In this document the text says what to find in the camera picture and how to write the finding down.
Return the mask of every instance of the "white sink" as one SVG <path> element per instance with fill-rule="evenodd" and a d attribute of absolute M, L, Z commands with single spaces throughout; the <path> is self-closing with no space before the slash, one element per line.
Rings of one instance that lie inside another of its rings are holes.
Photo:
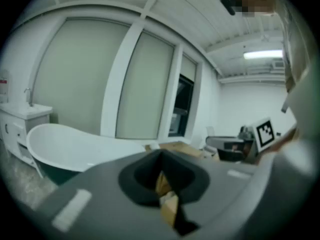
<path fill-rule="evenodd" d="M 28 102 L 1 103 L 0 110 L 23 120 L 38 118 L 53 112 L 53 108 L 51 106 L 43 106 L 39 104 L 33 104 L 33 106 L 29 106 Z"/>

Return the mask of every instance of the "cardboard piece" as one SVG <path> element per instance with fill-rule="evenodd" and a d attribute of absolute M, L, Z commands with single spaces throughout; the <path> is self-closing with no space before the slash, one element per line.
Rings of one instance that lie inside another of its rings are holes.
<path fill-rule="evenodd" d="M 155 184 L 155 192 L 159 195 L 159 197 L 163 197 L 170 191 L 171 191 L 171 187 L 164 173 L 161 172 Z"/>
<path fill-rule="evenodd" d="M 173 193 L 173 196 L 165 200 L 164 204 L 161 206 L 161 214 L 164 220 L 172 227 L 175 226 L 176 215 L 178 210 L 179 198 Z"/>
<path fill-rule="evenodd" d="M 189 156 L 193 156 L 193 157 L 197 157 L 197 158 L 202 157 L 201 150 L 193 148 L 192 146 L 190 146 L 182 141 L 162 143 L 162 144 L 159 144 L 159 146 L 161 149 L 170 150 L 170 151 L 178 151 L 178 152 L 185 153 Z M 149 145 L 145 146 L 145 149 L 147 151 L 151 150 Z"/>
<path fill-rule="evenodd" d="M 216 153 L 216 154 L 212 157 L 212 159 L 215 160 L 215 161 L 220 161 L 219 154 Z"/>

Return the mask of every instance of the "freestanding bathtub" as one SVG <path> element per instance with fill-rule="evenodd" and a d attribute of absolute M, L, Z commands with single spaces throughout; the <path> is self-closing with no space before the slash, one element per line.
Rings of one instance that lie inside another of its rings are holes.
<path fill-rule="evenodd" d="M 31 129 L 26 145 L 35 162 L 58 185 L 97 164 L 146 151 L 131 140 L 93 135 L 54 123 Z"/>

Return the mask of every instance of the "bathroom vanity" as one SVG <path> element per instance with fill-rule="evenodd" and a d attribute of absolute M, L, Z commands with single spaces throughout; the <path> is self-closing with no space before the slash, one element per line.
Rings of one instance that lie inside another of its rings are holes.
<path fill-rule="evenodd" d="M 27 149 L 26 138 L 33 127 L 49 123 L 52 112 L 52 107 L 30 106 L 27 102 L 0 104 L 0 137 L 6 151 L 34 167 L 41 177 L 42 173 Z"/>

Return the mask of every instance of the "ceiling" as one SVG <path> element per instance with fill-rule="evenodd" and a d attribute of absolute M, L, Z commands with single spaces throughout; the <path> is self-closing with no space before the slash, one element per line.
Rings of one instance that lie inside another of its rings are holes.
<path fill-rule="evenodd" d="M 19 22 L 37 12 L 75 1 L 84 0 L 33 0 Z M 99 1 L 136 11 L 142 18 L 151 17 L 173 28 L 216 65 L 220 78 L 243 81 L 254 75 L 257 82 L 284 83 L 284 69 L 275 69 L 272 59 L 245 60 L 243 57 L 244 52 L 282 49 L 283 35 L 277 15 L 245 18 L 240 13 L 231 16 L 220 0 Z"/>

